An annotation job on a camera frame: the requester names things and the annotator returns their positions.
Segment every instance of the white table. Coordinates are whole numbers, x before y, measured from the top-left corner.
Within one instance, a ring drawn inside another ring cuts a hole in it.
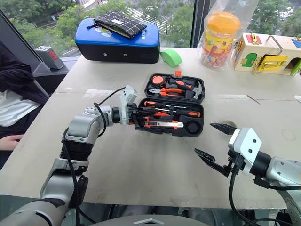
[[[229,178],[206,166],[194,148],[227,163],[230,136],[209,125],[233,121],[255,129],[271,156],[301,160],[301,77],[272,74],[216,72],[202,66],[196,49],[176,49],[183,63],[176,69],[202,78],[206,97],[205,123],[199,137],[173,137],[114,125],[96,142],[86,176],[85,202],[230,208]],[[154,65],[92,62],[81,57],[46,103],[6,165],[0,171],[0,193],[35,197],[61,151],[61,136],[71,119],[109,90],[126,84],[145,98],[144,88],[153,73],[173,73],[160,59]],[[256,101],[244,96],[249,95]],[[106,104],[119,105],[120,95]],[[234,203],[238,208],[285,208],[276,191],[253,183],[253,176],[237,177]]]

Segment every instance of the checkered zipper pouch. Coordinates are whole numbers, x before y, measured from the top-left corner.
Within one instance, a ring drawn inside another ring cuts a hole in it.
[[[94,22],[98,26],[104,27],[130,39],[146,28],[146,25],[127,18],[117,12],[103,14],[95,18]]]

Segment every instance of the person's hand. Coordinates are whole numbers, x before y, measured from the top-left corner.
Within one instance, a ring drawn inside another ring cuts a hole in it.
[[[0,150],[3,151],[13,151],[14,148],[18,145],[19,141],[22,139],[23,135],[13,135],[7,136],[0,139]]]

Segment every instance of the green sponge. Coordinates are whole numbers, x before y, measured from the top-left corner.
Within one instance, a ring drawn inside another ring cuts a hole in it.
[[[169,48],[160,52],[163,61],[169,64],[171,67],[176,67],[178,64],[182,63],[180,55],[173,49]]]

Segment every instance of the person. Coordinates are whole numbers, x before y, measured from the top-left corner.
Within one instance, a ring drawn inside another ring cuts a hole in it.
[[[0,42],[0,169],[47,100],[30,66]]]

